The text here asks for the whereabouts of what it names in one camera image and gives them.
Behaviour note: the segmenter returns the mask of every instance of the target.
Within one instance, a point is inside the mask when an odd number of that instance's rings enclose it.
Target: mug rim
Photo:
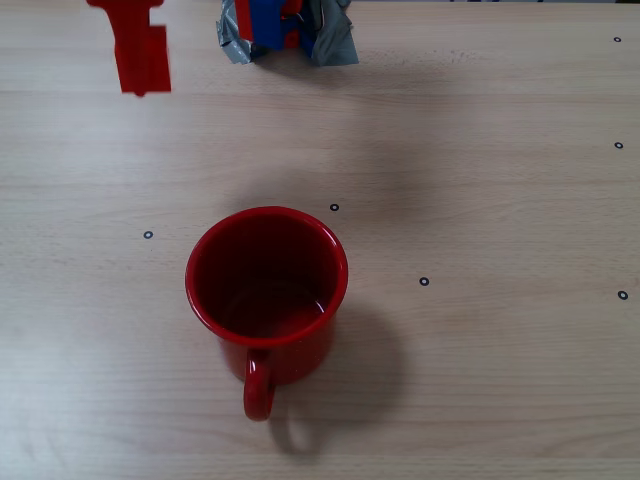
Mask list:
[[[334,252],[334,259],[337,262],[337,281],[336,288],[331,295],[331,299],[329,300],[329,304],[327,308],[325,308],[324,312],[318,315],[310,325],[307,325],[305,328],[298,330],[290,335],[286,335],[283,337],[275,337],[275,338],[260,338],[260,337],[247,337],[244,335],[239,335],[237,333],[232,332],[224,328],[220,323],[216,322],[216,320],[209,315],[202,306],[202,303],[198,299],[197,295],[195,295],[195,266],[198,258],[200,257],[202,250],[209,244],[209,242],[223,229],[226,229],[232,226],[239,221],[244,219],[255,217],[255,216],[284,216],[291,219],[294,219],[298,222],[302,222],[310,226],[314,231],[318,234],[328,238],[333,244],[332,250]],[[187,262],[187,269],[185,271],[185,288],[187,291],[187,298],[189,300],[189,304],[191,305],[191,309],[196,314],[196,316],[200,319],[200,321],[215,333],[218,337],[228,340],[230,342],[244,345],[249,348],[273,348],[282,345],[287,345],[290,343],[297,342],[302,340],[305,337],[308,337],[316,330],[322,328],[326,325],[331,318],[335,315],[338,307],[342,303],[344,299],[345,293],[347,291],[347,283],[348,283],[348,264],[347,264],[347,255],[342,248],[342,244],[335,236],[335,234],[327,227],[324,223],[318,220],[311,215],[301,212],[299,210],[294,210],[292,208],[287,207],[277,207],[277,206],[268,206],[268,207],[255,207],[249,208],[247,210],[242,210],[238,213],[234,213],[216,223],[214,226],[209,228],[205,232],[205,234],[198,240],[196,246],[193,248],[191,255],[189,256],[189,261]]]

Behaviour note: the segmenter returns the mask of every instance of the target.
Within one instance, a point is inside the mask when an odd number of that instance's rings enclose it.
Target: silver duct tape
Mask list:
[[[236,7],[233,0],[222,0],[222,15],[216,22],[218,43],[233,63],[247,64],[251,62],[251,42],[238,35]]]
[[[351,20],[344,13],[351,0],[310,0],[318,36],[311,60],[316,65],[352,65],[358,63],[351,36]]]

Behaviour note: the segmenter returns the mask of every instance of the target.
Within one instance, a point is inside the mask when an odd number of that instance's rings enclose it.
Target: mug handle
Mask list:
[[[275,387],[271,385],[268,352],[249,350],[244,377],[244,413],[251,420],[269,418]]]

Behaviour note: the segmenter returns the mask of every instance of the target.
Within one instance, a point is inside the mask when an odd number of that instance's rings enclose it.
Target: blue object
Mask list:
[[[253,42],[261,47],[282,50],[284,48],[283,27],[280,10],[286,0],[249,0]]]
[[[280,21],[280,31],[282,32],[283,41],[287,33],[289,33],[291,30],[295,30],[296,28],[298,28],[298,23],[299,21],[298,21],[297,15],[289,18],[283,18]]]
[[[300,31],[300,47],[307,57],[311,58],[313,46],[316,43],[316,31],[311,9],[305,3],[298,17],[298,30]]]

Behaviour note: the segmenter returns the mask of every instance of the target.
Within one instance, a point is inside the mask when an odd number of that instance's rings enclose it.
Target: red mug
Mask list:
[[[210,228],[185,275],[191,308],[244,379],[244,411],[266,420],[276,385],[326,357],[347,290],[347,257],[319,220],[284,207],[244,210]]]

